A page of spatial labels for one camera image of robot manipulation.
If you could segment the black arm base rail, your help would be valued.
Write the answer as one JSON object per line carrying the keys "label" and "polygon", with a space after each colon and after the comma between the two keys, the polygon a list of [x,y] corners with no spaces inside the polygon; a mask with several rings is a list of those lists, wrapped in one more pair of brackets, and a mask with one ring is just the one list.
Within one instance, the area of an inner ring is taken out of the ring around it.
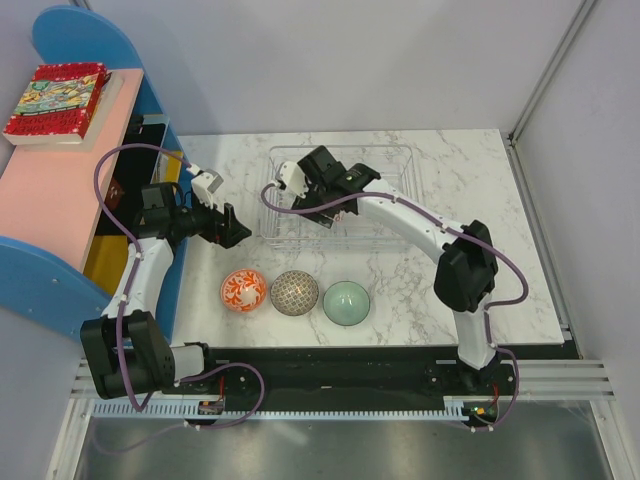
{"label": "black arm base rail", "polygon": [[436,409],[447,396],[506,398],[514,391],[508,356],[478,374],[449,347],[209,348],[206,380],[172,387],[187,397],[220,395],[231,407],[269,410]]}

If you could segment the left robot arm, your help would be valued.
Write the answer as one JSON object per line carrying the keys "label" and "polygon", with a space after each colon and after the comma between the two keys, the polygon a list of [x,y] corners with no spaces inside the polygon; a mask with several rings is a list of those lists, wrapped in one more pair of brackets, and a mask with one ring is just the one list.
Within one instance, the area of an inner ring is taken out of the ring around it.
{"label": "left robot arm", "polygon": [[208,393],[219,369],[205,360],[203,343],[170,346],[155,314],[177,247],[200,236],[225,249],[249,238],[251,230],[226,203],[208,208],[176,201],[180,187],[159,183],[143,187],[142,208],[134,219],[127,264],[116,292],[101,316],[82,324],[80,339],[97,394],[115,399],[167,391],[185,382]]}

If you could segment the orange floral bowl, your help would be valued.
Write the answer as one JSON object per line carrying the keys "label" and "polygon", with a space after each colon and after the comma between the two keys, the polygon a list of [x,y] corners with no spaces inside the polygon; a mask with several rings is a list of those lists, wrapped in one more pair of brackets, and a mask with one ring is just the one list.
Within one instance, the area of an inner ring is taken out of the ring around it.
{"label": "orange floral bowl", "polygon": [[266,299],[267,292],[265,277],[253,269],[240,269],[230,273],[220,287],[223,305],[238,313],[248,313],[258,308]]}

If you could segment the blue patterned bowl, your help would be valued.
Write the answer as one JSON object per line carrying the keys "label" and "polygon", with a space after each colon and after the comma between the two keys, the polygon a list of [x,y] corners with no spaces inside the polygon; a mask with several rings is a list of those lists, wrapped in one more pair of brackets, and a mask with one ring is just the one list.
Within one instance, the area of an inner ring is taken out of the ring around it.
{"label": "blue patterned bowl", "polygon": [[348,215],[347,212],[339,211],[333,216],[333,222],[334,223],[342,222],[347,217],[347,215]]}

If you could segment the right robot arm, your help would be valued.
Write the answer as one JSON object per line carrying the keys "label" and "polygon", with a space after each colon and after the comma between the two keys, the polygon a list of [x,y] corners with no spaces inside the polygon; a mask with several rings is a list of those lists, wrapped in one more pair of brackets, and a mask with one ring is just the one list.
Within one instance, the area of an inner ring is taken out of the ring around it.
{"label": "right robot arm", "polygon": [[340,213],[381,224],[425,253],[436,265],[436,297],[453,313],[458,336],[458,381],[467,392],[483,392],[494,381],[496,350],[487,338],[481,310],[498,272],[488,228],[475,220],[453,222],[413,203],[364,163],[346,168],[324,146],[299,161],[282,164],[281,188],[294,194],[292,210],[325,228]]}

